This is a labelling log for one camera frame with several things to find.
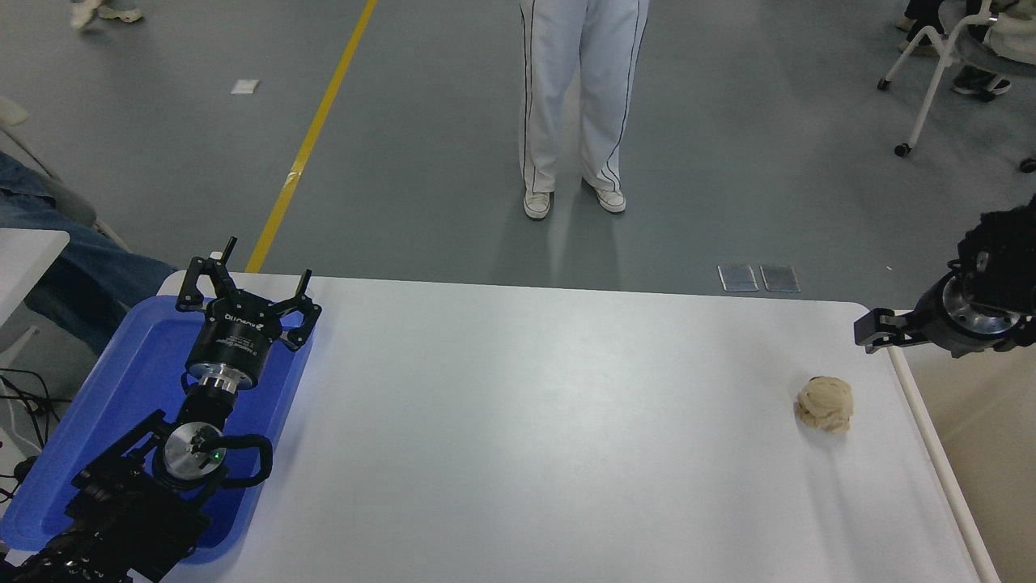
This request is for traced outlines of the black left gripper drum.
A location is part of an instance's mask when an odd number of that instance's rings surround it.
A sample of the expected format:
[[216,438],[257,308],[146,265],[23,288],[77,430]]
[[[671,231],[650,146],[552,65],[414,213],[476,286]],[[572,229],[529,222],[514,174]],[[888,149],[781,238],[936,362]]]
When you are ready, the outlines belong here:
[[238,381],[259,381],[269,360],[274,341],[282,334],[282,324],[266,307],[211,301],[204,322],[186,358],[186,372],[201,379],[203,374],[232,369]]

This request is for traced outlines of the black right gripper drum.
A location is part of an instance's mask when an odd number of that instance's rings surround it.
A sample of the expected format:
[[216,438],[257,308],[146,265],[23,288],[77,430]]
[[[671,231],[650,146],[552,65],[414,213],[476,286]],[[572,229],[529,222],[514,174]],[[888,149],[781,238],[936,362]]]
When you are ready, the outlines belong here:
[[947,275],[921,296],[914,308],[914,321],[930,343],[959,358],[1007,339],[1018,326],[1018,314],[966,301],[962,282]]

